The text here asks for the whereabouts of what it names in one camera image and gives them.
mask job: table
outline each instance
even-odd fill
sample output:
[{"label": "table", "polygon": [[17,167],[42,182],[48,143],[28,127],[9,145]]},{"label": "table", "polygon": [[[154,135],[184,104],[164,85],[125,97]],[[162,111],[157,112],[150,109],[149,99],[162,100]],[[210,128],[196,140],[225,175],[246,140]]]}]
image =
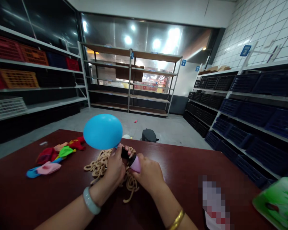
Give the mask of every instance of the table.
[{"label": "table", "polygon": [[[64,161],[58,172],[35,179],[26,171],[46,147],[68,142],[82,133],[59,129],[0,159],[0,228],[33,229],[82,194],[92,181],[83,167],[95,160],[99,150],[89,147]],[[225,194],[226,207],[235,229],[273,229],[252,206],[260,190],[221,152],[122,139],[137,153],[158,161],[167,185],[199,229],[204,229],[198,178],[208,175]],[[150,195],[140,187],[128,204],[130,192],[118,188],[88,229],[164,229]]]}]

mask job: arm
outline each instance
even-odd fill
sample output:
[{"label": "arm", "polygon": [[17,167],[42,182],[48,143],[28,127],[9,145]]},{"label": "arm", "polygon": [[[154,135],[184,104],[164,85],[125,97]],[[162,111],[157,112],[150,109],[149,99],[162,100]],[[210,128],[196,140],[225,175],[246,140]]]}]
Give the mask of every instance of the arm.
[{"label": "arm", "polygon": [[[134,171],[131,173],[152,196],[164,226],[169,227],[177,218],[182,207],[164,182],[159,163],[144,157],[142,154],[138,154],[138,158],[141,164],[141,173]],[[197,227],[185,214],[178,229],[197,230]]]},{"label": "arm", "polygon": [[[122,145],[119,144],[116,152],[114,152],[108,160],[108,168],[105,176],[90,188],[91,198],[98,207],[101,207],[106,202],[125,175],[126,167],[123,164],[121,153]],[[38,226],[36,230],[85,229],[93,218],[94,215],[87,208],[83,195],[80,195],[61,211]]]}]

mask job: gray concrete floor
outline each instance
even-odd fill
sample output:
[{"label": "gray concrete floor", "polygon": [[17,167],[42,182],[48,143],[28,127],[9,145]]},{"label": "gray concrete floor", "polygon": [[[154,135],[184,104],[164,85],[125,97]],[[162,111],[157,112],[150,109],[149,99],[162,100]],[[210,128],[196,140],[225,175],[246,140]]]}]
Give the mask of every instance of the gray concrete floor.
[{"label": "gray concrete floor", "polygon": [[0,144],[0,158],[58,129],[83,132],[86,122],[93,116],[102,113],[116,116],[123,125],[123,134],[130,135],[134,140],[140,140],[142,131],[148,128],[154,130],[157,138],[159,138],[158,143],[212,150],[204,138],[180,115],[169,114],[168,118],[165,119],[107,109],[85,108],[81,110],[81,113],[53,122],[11,141]]}]

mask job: light blue balloon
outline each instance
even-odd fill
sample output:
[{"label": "light blue balloon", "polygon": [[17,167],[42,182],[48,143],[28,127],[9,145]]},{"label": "light blue balloon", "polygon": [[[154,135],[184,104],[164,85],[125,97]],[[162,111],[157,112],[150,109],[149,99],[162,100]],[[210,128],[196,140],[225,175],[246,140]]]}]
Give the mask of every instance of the light blue balloon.
[{"label": "light blue balloon", "polygon": [[86,143],[99,150],[116,147],[120,143],[122,135],[121,122],[111,114],[99,114],[92,117],[83,130]]}]

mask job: beige rope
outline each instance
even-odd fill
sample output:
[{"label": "beige rope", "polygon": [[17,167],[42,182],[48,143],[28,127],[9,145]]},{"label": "beige rope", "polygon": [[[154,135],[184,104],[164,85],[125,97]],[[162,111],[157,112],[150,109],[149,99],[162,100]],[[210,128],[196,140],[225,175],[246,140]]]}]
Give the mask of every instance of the beige rope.
[{"label": "beige rope", "polygon": [[[135,149],[132,147],[129,147],[131,150],[131,155],[129,158],[131,158],[135,153]],[[92,182],[91,185],[95,184],[101,177],[103,177],[106,173],[107,170],[107,165],[108,165],[108,159],[111,155],[112,149],[109,150],[102,150],[100,154],[98,155],[98,158],[96,161],[92,161],[89,165],[84,166],[85,171],[91,171],[92,176],[95,178]],[[130,197],[128,200],[123,200],[124,203],[128,203],[134,192],[137,192],[140,187],[138,187],[137,180],[127,171],[129,167],[126,167],[126,172],[124,175],[123,180],[119,184],[119,187],[123,186],[123,183],[126,181],[126,187],[129,191],[131,191]]]}]

